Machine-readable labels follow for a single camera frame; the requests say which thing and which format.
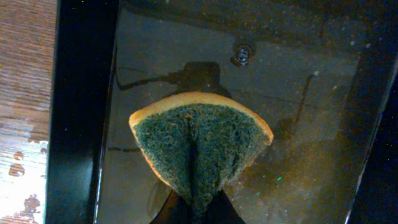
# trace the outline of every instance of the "black frame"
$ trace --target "black frame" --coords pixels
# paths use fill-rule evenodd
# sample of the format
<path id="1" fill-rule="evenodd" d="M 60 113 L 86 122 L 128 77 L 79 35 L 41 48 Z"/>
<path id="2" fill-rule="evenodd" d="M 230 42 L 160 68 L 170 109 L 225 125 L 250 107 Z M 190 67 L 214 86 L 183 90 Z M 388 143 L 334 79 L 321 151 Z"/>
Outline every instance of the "black frame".
<path id="1" fill-rule="evenodd" d="M 45 221 L 47 223 L 93 223 L 95 217 L 96 196 L 100 172 L 101 153 L 104 136 L 107 132 L 108 96 L 110 95 L 111 66 L 114 53 L 114 35 L 118 15 L 118 1 L 59 1 L 56 50 L 53 77 L 53 96 L 50 121 L 50 144 L 47 165 L 47 203 Z M 377 30 L 382 42 L 364 49 L 354 80 L 355 86 L 350 91 L 346 111 L 347 121 L 353 120 L 360 113 L 371 113 L 367 120 L 373 125 L 376 118 L 380 122 L 383 116 L 375 144 L 369 157 L 368 166 L 362 177 L 362 184 L 356 195 L 351 212 L 350 223 L 362 222 L 374 218 L 371 214 L 381 207 L 366 206 L 378 202 L 378 198 L 368 195 L 374 189 L 370 184 L 379 174 L 386 176 L 386 170 L 379 164 L 385 158 L 396 161 L 397 153 L 383 150 L 385 142 L 394 141 L 389 131 L 398 133 L 398 80 L 389 77 L 397 60 L 398 22 L 386 21 Z M 380 86 L 392 86 L 390 97 Z M 378 107 L 385 99 L 385 109 Z M 361 132 L 362 127 L 348 123 L 342 134 L 348 138 L 361 139 L 376 133 Z M 359 132 L 350 134 L 349 130 Z M 358 145 L 366 147 L 363 141 Z M 391 175 L 386 182 L 394 183 L 397 168 L 391 164 Z M 396 184 L 392 185 L 397 194 Z M 384 210 L 387 218 L 397 218 L 392 210 Z"/>

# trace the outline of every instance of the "wooden table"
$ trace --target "wooden table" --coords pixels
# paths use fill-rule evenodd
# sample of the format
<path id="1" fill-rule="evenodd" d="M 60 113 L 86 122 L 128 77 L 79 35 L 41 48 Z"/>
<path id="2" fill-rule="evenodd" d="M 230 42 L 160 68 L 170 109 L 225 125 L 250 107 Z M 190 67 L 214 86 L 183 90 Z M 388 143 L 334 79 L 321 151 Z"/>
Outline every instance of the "wooden table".
<path id="1" fill-rule="evenodd" d="M 56 0 L 0 0 L 0 223 L 43 223 Z"/>

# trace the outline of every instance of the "dark edge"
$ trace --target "dark edge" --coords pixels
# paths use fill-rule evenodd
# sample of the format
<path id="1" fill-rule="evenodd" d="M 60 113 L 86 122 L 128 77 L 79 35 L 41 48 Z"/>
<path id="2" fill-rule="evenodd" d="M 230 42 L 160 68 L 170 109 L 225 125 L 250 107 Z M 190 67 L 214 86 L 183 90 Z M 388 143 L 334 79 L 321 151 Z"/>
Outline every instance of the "dark edge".
<path id="1" fill-rule="evenodd" d="M 117 54 L 118 54 L 118 41 L 116 37 L 116 31 L 118 30 L 118 21 L 119 21 L 119 16 L 120 16 L 120 8 L 121 4 L 123 3 L 123 0 L 118 1 L 118 14 L 116 17 L 116 27 L 115 27 L 115 37 L 113 41 L 113 54 L 112 54 L 112 64 L 111 64 L 111 74 L 110 74 L 110 81 L 109 81 L 109 87 L 108 87 L 108 100 L 106 104 L 106 112 L 105 112 L 105 117 L 106 121 L 104 124 L 104 133 L 103 133 L 103 142 L 102 142 L 102 147 L 101 147 L 101 153 L 99 155 L 99 177 L 98 177 L 98 187 L 97 187 L 97 192 L 96 192 L 96 201 L 95 201 L 95 211 L 94 211 L 94 217 L 93 217 L 93 223 L 97 223 L 98 221 L 98 210 L 99 206 L 101 205 L 101 183 L 102 183 L 102 178 L 104 177 L 104 172 L 103 172 L 103 164 L 105 160 L 105 152 L 107 150 L 107 140 L 108 140 L 108 133 L 109 133 L 109 119 L 111 116 L 111 106 L 112 106 L 112 93 L 113 93 L 113 83 L 115 81 L 115 76 L 116 76 L 116 65 L 117 65 Z"/>
<path id="2" fill-rule="evenodd" d="M 396 142 L 398 138 L 396 136 L 398 126 L 391 125 L 398 124 L 396 111 L 398 105 L 398 21 L 385 21 L 385 24 L 380 26 L 376 33 L 380 36 L 377 39 L 379 43 L 369 50 L 364 50 L 364 55 L 359 63 L 362 66 L 358 67 L 360 69 L 358 73 L 364 75 L 357 78 L 357 82 L 362 85 L 354 91 L 356 94 L 351 99 L 352 105 L 347 106 L 347 110 L 362 107 L 368 113 L 377 112 L 372 116 L 375 128 L 369 135 L 369 141 L 358 144 L 361 147 L 367 146 L 369 150 L 358 183 L 354 188 L 354 200 L 349 205 L 349 212 L 345 220 L 345 223 L 349 224 L 391 223 L 398 218 L 396 208 L 391 206 L 398 202 L 398 199 L 394 199 L 394 194 L 398 195 L 398 191 L 396 177 L 392 171 L 394 169 L 398 171 L 396 164 L 393 163 L 393 161 L 398 161 L 398 154 L 396 149 L 395 151 L 386 149 L 386 141 Z M 374 87 L 376 85 L 385 88 L 385 91 L 378 89 L 380 87 Z M 359 128 L 356 124 L 350 124 L 346 131 L 350 131 L 354 127 Z M 364 132 L 366 131 L 359 131 L 359 137 L 367 135 Z M 392 164 L 386 165 L 386 161 L 389 159 Z M 390 191 L 386 191 L 382 186 L 388 186 Z"/>
<path id="3" fill-rule="evenodd" d="M 92 223 L 118 1 L 59 1 L 46 223 Z"/>

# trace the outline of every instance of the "dark object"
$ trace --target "dark object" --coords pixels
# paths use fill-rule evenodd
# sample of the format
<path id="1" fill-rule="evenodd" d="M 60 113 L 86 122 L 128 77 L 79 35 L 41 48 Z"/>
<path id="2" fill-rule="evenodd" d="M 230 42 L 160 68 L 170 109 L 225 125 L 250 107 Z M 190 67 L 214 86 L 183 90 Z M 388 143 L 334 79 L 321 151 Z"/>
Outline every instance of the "dark object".
<path id="1" fill-rule="evenodd" d="M 162 209 L 150 224 L 188 224 L 191 208 L 172 190 Z M 233 208 L 225 192 L 219 191 L 207 207 L 203 220 L 195 224 L 245 224 Z"/>
<path id="2" fill-rule="evenodd" d="M 46 223 L 93 223 L 118 1 L 59 1 Z"/>
<path id="3" fill-rule="evenodd" d="M 116 61 L 115 56 L 113 71 L 116 77 L 116 84 L 120 90 L 129 90 L 151 82 L 167 82 L 172 85 L 177 85 L 177 90 L 170 95 L 189 91 L 204 91 L 231 98 L 231 93 L 220 84 L 220 66 L 216 62 L 188 62 L 185 64 L 183 70 L 172 72 L 167 76 L 139 80 L 134 83 L 122 85 L 119 82 L 118 70 L 130 69 L 118 68 L 116 66 Z"/>

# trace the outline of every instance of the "black plastic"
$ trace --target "black plastic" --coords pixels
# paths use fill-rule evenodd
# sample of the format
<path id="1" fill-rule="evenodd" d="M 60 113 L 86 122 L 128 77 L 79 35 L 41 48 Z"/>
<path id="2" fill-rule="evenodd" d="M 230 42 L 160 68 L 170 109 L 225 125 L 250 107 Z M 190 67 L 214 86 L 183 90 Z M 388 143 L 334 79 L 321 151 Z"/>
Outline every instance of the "black plastic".
<path id="1" fill-rule="evenodd" d="M 372 75 L 372 79 L 362 77 L 363 82 L 388 82 L 386 76 L 398 72 L 398 21 L 385 24 L 380 33 L 384 41 L 382 47 L 369 49 L 377 57 L 368 54 L 361 61 L 363 67 L 368 68 L 364 72 Z M 380 114 L 381 122 L 356 194 L 350 224 L 394 223 L 398 219 L 398 78 L 397 74 L 395 76 L 395 80 L 390 81 L 390 94 Z M 373 107 L 366 103 L 366 97 L 374 96 L 363 96 L 358 103 L 364 108 Z"/>
<path id="2" fill-rule="evenodd" d="M 190 206 L 172 190 L 162 209 L 150 224 L 245 224 L 223 190 L 214 196 L 201 220 L 192 222 L 190 212 Z"/>
<path id="3" fill-rule="evenodd" d="M 58 2 L 46 223 L 92 223 L 117 1 Z"/>

